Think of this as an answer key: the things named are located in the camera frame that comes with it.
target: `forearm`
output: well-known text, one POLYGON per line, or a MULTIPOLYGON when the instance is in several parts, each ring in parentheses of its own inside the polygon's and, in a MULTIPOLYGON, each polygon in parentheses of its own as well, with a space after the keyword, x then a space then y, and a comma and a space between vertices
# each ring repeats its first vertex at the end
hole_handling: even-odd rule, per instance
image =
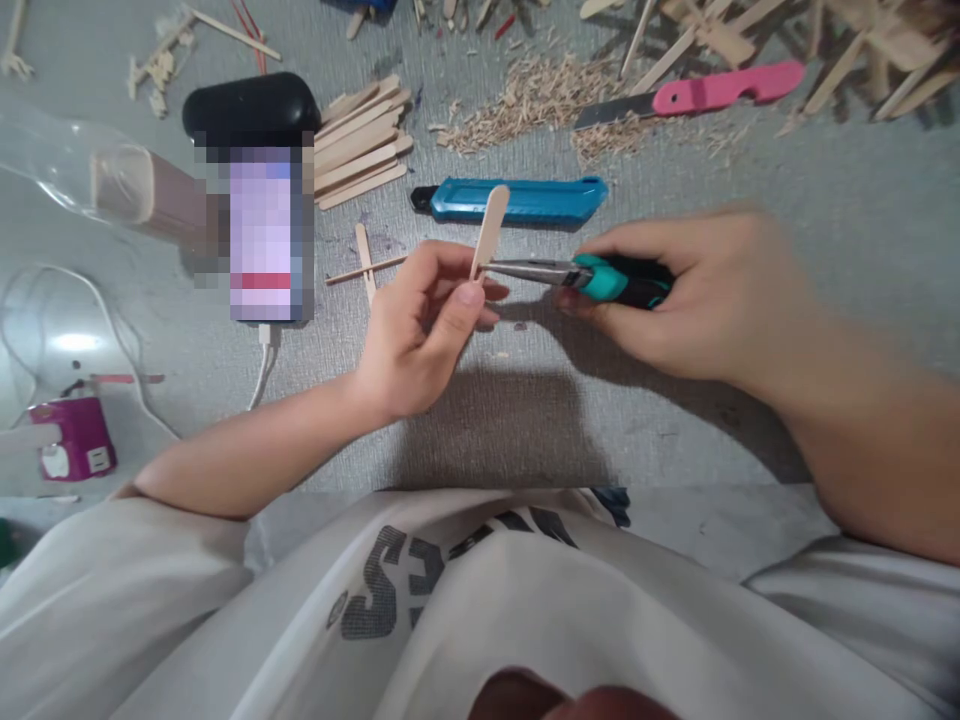
POLYGON ((249 518, 341 448, 383 425, 355 397, 352 374, 217 423, 141 471, 136 489, 167 505, 249 518))
POLYGON ((960 565, 960 388, 834 322, 756 394, 783 418, 845 531, 960 565))

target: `smartphone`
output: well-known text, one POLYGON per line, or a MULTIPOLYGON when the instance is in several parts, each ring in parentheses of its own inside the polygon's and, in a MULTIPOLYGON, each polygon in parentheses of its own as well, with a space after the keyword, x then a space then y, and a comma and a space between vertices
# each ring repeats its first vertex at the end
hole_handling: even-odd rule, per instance
POLYGON ((311 319, 313 207, 304 208, 302 151, 300 147, 231 149, 230 317, 234 320, 296 323, 311 319))

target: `charging cable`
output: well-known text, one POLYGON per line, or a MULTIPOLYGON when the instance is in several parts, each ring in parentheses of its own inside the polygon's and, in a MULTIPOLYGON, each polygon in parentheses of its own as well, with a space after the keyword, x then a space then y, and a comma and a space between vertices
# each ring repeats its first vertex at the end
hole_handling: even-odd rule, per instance
POLYGON ((273 372, 280 353, 280 327, 271 323, 260 323, 260 345, 263 348, 263 357, 260 360, 260 374, 257 376, 257 386, 250 398, 247 411, 253 410, 263 399, 263 391, 267 388, 267 378, 273 372))
MULTIPOLYGON (((0 293, 0 311, 4 311, 7 307, 7 298, 10 296, 10 292, 13 290, 13 286, 17 281, 23 277, 23 275, 29 270, 37 270, 37 274, 34 276, 34 283, 40 279, 40 276, 47 272, 58 272, 68 277, 72 277, 74 280, 78 280, 83 283, 97 301, 97 305, 100 306, 100 312, 103 314, 103 319, 107 323, 107 327, 110 329, 110 334, 113 336, 114 342, 117 344, 117 348, 120 350, 120 354, 123 355, 124 359, 127 361, 127 367, 130 370, 130 377, 133 378, 133 385, 136 389, 136 398, 137 404, 140 405, 140 409, 143 410, 143 413, 153 420, 157 425, 163 428, 163 431, 167 433, 174 440, 179 440, 180 436, 177 435, 173 428, 171 428, 167 423, 165 423, 153 410, 150 409, 150 406, 147 404, 147 398, 143 392, 143 383, 140 380, 140 371, 137 369, 136 364, 133 362, 133 358, 130 357, 130 353, 127 352, 127 349, 124 347, 123 343, 120 342, 120 334, 117 332, 117 325, 113 320, 113 315, 110 314, 110 310, 107 308, 107 302, 103 298, 103 293, 100 292, 100 288, 90 280, 89 278, 81 275, 78 272, 73 270, 68 270, 67 268, 60 267, 59 265, 47 265, 46 263, 35 263, 34 265, 28 265, 27 267, 21 268, 13 274, 13 277, 7 282, 6 286, 3 289, 3 293, 0 293)), ((33 401, 37 395, 37 387, 39 385, 39 378, 37 373, 31 369, 23 359, 14 351, 11 347, 9 340, 7 339, 7 334, 5 330, 5 323, 3 322, 4 318, 0 317, 0 343, 3 344, 4 349, 7 351, 7 355, 19 365, 27 375, 30 376, 30 395, 27 398, 27 407, 33 405, 33 401)), ((10 427, 15 427, 27 414, 27 411, 24 410, 21 412, 17 419, 11 423, 10 427)))

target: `hand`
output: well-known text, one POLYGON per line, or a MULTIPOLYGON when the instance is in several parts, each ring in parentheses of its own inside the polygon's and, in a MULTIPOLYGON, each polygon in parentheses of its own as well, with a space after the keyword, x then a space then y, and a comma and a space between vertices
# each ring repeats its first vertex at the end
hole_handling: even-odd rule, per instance
POLYGON ((578 253, 655 259, 676 276, 653 311, 596 304, 563 288, 557 306, 634 357, 680 377, 762 396, 822 348, 826 313, 777 223, 743 209, 614 228, 578 253))
POLYGON ((352 385, 378 424, 425 412, 446 389, 474 327, 500 319, 484 302, 509 290, 492 280, 468 282, 473 252, 427 240, 374 296, 352 385))

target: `pink utility knife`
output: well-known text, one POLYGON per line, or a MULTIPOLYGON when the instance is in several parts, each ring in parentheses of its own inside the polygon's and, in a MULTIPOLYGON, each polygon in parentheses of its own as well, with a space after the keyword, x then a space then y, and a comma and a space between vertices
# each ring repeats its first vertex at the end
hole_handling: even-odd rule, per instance
POLYGON ((656 92, 590 105, 580 113, 573 129, 609 125, 630 115, 667 117, 723 110, 744 95, 752 97, 755 103, 773 102, 796 90, 803 80, 803 70, 803 63, 790 60, 693 80, 674 80, 656 92))

